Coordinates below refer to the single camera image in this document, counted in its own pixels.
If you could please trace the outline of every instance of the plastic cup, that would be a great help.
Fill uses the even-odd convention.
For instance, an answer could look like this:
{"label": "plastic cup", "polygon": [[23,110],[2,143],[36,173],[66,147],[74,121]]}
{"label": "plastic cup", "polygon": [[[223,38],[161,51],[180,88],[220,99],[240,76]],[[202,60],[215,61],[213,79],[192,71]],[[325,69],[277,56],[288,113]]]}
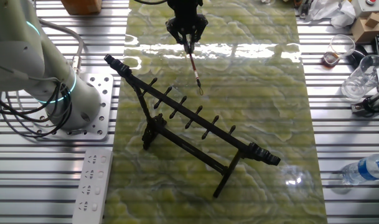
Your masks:
{"label": "plastic cup", "polygon": [[376,69],[379,68],[379,56],[364,57],[358,68],[346,79],[342,86],[342,93],[349,100],[359,100],[378,85]]}

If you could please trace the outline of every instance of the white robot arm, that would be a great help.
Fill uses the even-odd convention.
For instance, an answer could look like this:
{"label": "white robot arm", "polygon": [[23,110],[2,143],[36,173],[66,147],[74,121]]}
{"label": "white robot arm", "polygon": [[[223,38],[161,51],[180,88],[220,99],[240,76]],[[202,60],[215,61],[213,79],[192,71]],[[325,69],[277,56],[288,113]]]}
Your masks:
{"label": "white robot arm", "polygon": [[[70,90],[73,108],[63,129],[80,129],[96,118],[100,110],[98,91],[75,74],[44,33],[32,3],[0,0],[0,91],[25,90],[44,103],[57,86],[54,80]],[[48,114],[58,100],[45,108]],[[56,115],[64,111],[66,108],[59,106]]]}

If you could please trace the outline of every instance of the glass cup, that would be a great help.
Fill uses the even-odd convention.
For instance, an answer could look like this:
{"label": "glass cup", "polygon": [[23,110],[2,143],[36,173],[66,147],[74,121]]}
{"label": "glass cup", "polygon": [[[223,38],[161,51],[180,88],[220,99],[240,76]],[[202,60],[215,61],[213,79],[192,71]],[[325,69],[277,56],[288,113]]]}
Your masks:
{"label": "glass cup", "polygon": [[338,64],[340,59],[351,55],[354,50],[355,42],[351,37],[343,34],[335,35],[330,40],[329,47],[322,57],[322,64],[327,68],[333,68]]}
{"label": "glass cup", "polygon": [[378,85],[376,69],[379,68],[379,56],[364,57],[358,68],[346,79],[341,92],[349,100],[359,100]]}

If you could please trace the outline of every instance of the bottle label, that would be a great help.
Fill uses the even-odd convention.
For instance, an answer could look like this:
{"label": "bottle label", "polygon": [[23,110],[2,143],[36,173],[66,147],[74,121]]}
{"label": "bottle label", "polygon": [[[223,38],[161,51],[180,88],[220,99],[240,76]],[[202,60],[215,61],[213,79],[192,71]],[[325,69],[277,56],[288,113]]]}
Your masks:
{"label": "bottle label", "polygon": [[372,176],[369,172],[368,172],[368,169],[366,168],[366,159],[367,158],[363,158],[361,159],[359,162],[358,162],[358,171],[359,171],[359,174],[367,179],[367,180],[378,180],[378,178]]}

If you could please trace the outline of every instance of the water bottle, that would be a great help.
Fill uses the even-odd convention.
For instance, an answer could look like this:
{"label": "water bottle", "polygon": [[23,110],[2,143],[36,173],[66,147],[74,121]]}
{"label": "water bottle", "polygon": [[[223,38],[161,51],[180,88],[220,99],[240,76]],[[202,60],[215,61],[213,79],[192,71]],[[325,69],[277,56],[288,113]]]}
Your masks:
{"label": "water bottle", "polygon": [[343,183],[358,185],[368,180],[379,179],[379,154],[361,159],[359,162],[346,165],[342,169]]}

